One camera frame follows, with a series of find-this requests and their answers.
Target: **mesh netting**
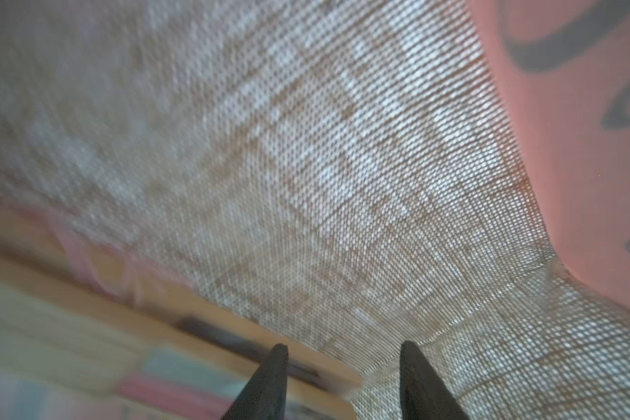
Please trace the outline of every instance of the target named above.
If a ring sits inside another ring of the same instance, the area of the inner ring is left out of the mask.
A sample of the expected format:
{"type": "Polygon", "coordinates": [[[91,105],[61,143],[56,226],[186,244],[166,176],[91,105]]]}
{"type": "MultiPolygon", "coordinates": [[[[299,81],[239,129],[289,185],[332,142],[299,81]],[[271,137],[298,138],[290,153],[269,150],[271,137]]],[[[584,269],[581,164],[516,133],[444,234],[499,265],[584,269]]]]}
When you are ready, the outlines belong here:
{"type": "Polygon", "coordinates": [[[551,269],[463,1],[0,1],[0,193],[475,419],[630,419],[630,314],[551,269]]]}

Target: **pink surface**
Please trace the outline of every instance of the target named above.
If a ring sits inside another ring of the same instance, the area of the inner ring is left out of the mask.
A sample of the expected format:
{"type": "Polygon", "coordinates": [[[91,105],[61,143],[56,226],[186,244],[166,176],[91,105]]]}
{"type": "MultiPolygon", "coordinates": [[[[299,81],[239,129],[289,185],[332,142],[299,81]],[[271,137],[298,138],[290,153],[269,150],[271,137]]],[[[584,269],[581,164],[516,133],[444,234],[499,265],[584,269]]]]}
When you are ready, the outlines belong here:
{"type": "Polygon", "coordinates": [[[126,378],[118,393],[191,420],[217,420],[233,402],[144,374],[132,374],[126,378]]]}
{"type": "Polygon", "coordinates": [[[469,6],[556,252],[630,308],[630,0],[469,6]]]}
{"type": "Polygon", "coordinates": [[[67,215],[65,213],[55,210],[38,210],[22,204],[9,204],[9,206],[46,226],[63,247],[75,279],[81,283],[88,284],[96,292],[119,301],[132,301],[135,306],[140,306],[142,303],[140,274],[147,272],[154,274],[154,276],[148,276],[147,278],[150,279],[152,286],[161,294],[165,291],[159,284],[160,281],[164,284],[172,283],[188,289],[192,288],[190,281],[150,259],[135,256],[124,249],[103,245],[106,251],[124,260],[121,287],[119,290],[112,290],[105,284],[92,263],[88,253],[88,246],[91,244],[91,241],[67,227],[65,224],[67,215]]]}

